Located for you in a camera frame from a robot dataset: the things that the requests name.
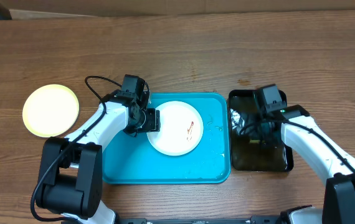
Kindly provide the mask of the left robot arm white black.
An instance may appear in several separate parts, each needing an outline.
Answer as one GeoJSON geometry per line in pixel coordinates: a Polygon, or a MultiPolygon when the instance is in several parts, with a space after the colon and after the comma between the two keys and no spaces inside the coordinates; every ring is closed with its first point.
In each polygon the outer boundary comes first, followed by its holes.
{"type": "Polygon", "coordinates": [[[80,129],[67,138],[46,140],[38,183],[31,197],[31,213],[41,222],[35,208],[47,209],[62,223],[115,223],[116,213],[101,200],[103,150],[120,132],[158,132],[160,112],[130,103],[102,103],[80,129]]]}

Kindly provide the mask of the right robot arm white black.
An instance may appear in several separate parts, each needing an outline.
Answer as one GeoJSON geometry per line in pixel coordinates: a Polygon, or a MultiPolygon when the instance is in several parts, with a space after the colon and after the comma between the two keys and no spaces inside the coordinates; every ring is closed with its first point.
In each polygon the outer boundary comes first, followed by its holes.
{"type": "Polygon", "coordinates": [[[284,145],[295,150],[324,183],[323,208],[312,205],[281,212],[277,223],[355,223],[355,157],[316,124],[300,105],[261,112],[240,134],[280,133],[284,145]]]}

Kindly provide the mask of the green yellow sponge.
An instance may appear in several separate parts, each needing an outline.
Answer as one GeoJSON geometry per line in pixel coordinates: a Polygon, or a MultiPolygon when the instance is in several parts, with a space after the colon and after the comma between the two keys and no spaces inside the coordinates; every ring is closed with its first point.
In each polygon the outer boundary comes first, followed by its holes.
{"type": "Polygon", "coordinates": [[[252,144],[252,145],[255,145],[255,144],[261,145],[262,141],[258,140],[258,139],[256,139],[256,140],[251,139],[248,143],[252,144]]]}

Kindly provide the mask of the yellow plate with ketchup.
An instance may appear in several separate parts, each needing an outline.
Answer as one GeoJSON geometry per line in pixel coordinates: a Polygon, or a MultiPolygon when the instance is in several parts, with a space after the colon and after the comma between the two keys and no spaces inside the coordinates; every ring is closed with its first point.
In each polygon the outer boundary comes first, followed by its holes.
{"type": "Polygon", "coordinates": [[[68,131],[79,115],[76,94],[59,84],[36,89],[27,98],[22,109],[25,127],[42,138],[58,136],[68,131]]]}

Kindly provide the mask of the white plate with ketchup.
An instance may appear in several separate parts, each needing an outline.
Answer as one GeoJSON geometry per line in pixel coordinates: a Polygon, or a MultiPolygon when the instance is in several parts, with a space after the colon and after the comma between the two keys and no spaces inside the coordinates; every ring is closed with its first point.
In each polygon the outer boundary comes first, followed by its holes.
{"type": "Polygon", "coordinates": [[[167,156],[182,156],[193,151],[204,133],[199,112],[190,104],[169,101],[156,107],[160,130],[147,134],[150,144],[167,156]]]}

